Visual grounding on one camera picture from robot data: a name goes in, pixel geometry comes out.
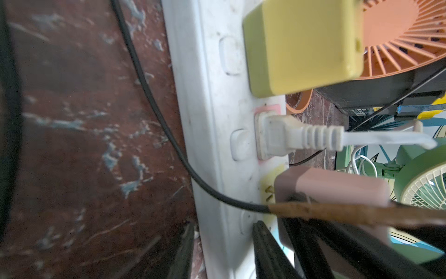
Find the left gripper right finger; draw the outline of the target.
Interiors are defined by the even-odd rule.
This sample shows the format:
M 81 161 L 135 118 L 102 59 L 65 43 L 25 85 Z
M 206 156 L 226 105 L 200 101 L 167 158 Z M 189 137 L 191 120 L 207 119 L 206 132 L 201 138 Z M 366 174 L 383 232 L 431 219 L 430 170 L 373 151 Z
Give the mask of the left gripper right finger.
M 257 279 L 304 279 L 279 247 L 263 221 L 252 229 Z

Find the pink usb charger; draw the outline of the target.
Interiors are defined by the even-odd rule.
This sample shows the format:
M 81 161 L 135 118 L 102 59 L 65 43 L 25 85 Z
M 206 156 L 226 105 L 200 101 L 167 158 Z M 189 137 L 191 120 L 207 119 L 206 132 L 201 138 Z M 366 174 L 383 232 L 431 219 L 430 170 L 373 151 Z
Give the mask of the pink usb charger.
M 303 193 L 319 203 L 390 205 L 391 190 L 382 179 L 313 167 L 291 167 L 276 177 L 274 188 L 277 203 Z

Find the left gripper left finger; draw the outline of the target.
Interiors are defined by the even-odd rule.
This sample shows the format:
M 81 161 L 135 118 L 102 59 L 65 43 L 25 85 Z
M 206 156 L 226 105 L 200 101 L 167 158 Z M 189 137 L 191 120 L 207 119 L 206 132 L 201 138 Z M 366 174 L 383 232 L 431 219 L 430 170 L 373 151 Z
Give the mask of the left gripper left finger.
M 173 279 L 190 279 L 195 239 L 195 225 L 188 223 L 180 235 L 180 242 L 172 265 Z

